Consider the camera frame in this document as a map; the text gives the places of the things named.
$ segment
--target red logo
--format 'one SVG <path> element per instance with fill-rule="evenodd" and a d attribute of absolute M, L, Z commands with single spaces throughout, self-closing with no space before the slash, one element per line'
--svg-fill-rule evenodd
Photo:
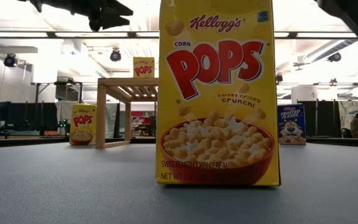
<path fill-rule="evenodd" d="M 167 57 L 174 79 L 183 99 L 189 100 L 199 95 L 195 80 L 204 84 L 232 83 L 231 71 L 239 68 L 238 79 L 252 81 L 264 69 L 258 55 L 264 51 L 264 42 L 253 40 L 240 44 L 234 40 L 218 43 L 218 51 L 212 45 L 199 44 L 193 52 L 177 50 Z"/>
<path fill-rule="evenodd" d="M 218 33 L 228 33 L 241 26 L 242 19 L 235 18 L 232 21 L 220 21 L 219 16 L 198 16 L 190 21 L 190 29 L 212 28 L 218 29 Z"/>
<path fill-rule="evenodd" d="M 93 116 L 78 116 L 73 118 L 74 124 L 76 127 L 78 127 L 79 124 L 91 124 L 92 123 Z"/>
<path fill-rule="evenodd" d="M 143 75 L 143 74 L 150 74 L 153 71 L 153 66 L 140 66 L 138 68 L 135 68 L 136 75 Z"/>

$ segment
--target cereal box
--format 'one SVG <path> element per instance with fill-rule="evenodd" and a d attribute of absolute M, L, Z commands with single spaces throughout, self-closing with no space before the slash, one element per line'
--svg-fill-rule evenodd
<path fill-rule="evenodd" d="M 302 104 L 278 106 L 280 144 L 306 144 L 305 109 Z"/>
<path fill-rule="evenodd" d="M 134 57 L 134 78 L 154 78 L 153 57 Z"/>
<path fill-rule="evenodd" d="M 75 104 L 71 114 L 70 144 L 95 145 L 96 106 Z"/>
<path fill-rule="evenodd" d="M 161 184 L 280 185 L 271 0 L 162 0 Z"/>

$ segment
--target gray table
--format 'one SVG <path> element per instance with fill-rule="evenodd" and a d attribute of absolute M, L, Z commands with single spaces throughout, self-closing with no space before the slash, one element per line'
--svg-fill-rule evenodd
<path fill-rule="evenodd" d="M 0 223 L 358 223 L 358 148 L 281 148 L 278 188 L 169 187 L 154 145 L 0 148 Z"/>

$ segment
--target chair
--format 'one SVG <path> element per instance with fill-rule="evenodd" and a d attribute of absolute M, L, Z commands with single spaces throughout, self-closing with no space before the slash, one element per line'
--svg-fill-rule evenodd
<path fill-rule="evenodd" d="M 351 130 L 347 128 L 341 128 L 341 133 L 343 138 L 353 138 Z"/>

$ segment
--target computer monitor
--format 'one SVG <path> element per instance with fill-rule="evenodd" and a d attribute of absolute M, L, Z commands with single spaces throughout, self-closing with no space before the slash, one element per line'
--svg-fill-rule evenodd
<path fill-rule="evenodd" d="M 0 121 L 8 122 L 11 102 L 0 102 Z"/>

